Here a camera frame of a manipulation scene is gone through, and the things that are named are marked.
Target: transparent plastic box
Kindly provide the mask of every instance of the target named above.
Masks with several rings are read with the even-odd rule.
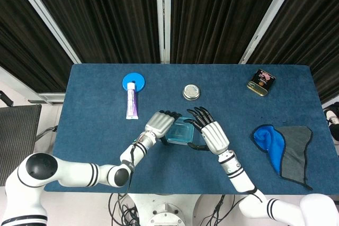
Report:
[[[180,117],[171,126],[166,134],[167,142],[187,145],[193,141],[194,127],[190,123],[185,123],[184,120],[188,117]]]

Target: robot finger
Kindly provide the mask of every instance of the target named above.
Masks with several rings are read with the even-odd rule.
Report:
[[[177,120],[178,118],[180,118],[182,115],[180,113],[176,113],[173,117],[175,120]]]
[[[167,142],[167,139],[165,137],[160,138],[160,141],[162,142],[162,144],[164,144],[165,146],[168,146],[169,143]]]
[[[204,107],[200,107],[200,110],[205,112],[205,114],[207,115],[208,119],[210,120],[210,123],[214,122],[214,119],[212,118],[212,116],[211,116],[211,114],[209,113],[208,110],[206,110]]]
[[[195,111],[204,119],[206,124],[210,123],[209,118],[207,117],[207,115],[205,114],[204,111],[202,111],[201,109],[199,109],[198,107],[194,107]]]
[[[195,117],[197,122],[200,123],[202,125],[202,127],[204,127],[206,125],[204,120],[201,118],[201,116],[197,112],[195,112],[194,110],[190,110],[190,109],[187,109],[187,111]]]
[[[210,151],[207,145],[196,145],[191,142],[187,143],[190,148],[193,148],[194,150],[200,150],[200,151]]]
[[[202,131],[201,131],[202,126],[200,124],[198,124],[195,120],[185,119],[184,122],[192,124],[200,133],[202,133]]]

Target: gray fabric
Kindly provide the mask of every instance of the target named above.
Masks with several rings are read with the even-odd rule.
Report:
[[[312,138],[312,131],[306,126],[285,126],[276,130],[281,132],[286,141],[281,176],[305,184],[307,159],[304,151]]]

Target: metal tin lid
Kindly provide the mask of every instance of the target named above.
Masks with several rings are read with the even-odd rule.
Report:
[[[196,85],[188,84],[187,86],[185,86],[182,94],[185,99],[192,101],[198,99],[198,97],[200,96],[200,90]]]

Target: table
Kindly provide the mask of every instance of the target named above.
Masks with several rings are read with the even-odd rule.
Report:
[[[246,87],[259,69],[276,77],[265,97]],[[132,71],[144,75],[138,94],[139,120],[126,120],[127,92],[121,81]],[[196,84],[201,95],[187,101],[182,90]],[[73,65],[61,113],[53,154],[60,159],[119,165],[119,157],[143,131],[158,110],[185,111],[204,106],[223,127],[252,182],[265,194],[309,194],[303,186],[281,179],[267,154],[251,141],[261,124],[275,127],[306,125],[313,131],[307,151],[306,176],[314,193],[339,193],[339,164],[321,103],[307,66],[300,65]],[[198,132],[195,143],[203,144]],[[47,191],[124,192],[98,184],[93,188],[62,187],[50,183]],[[217,157],[187,146],[158,142],[137,166],[131,193],[236,193]]]

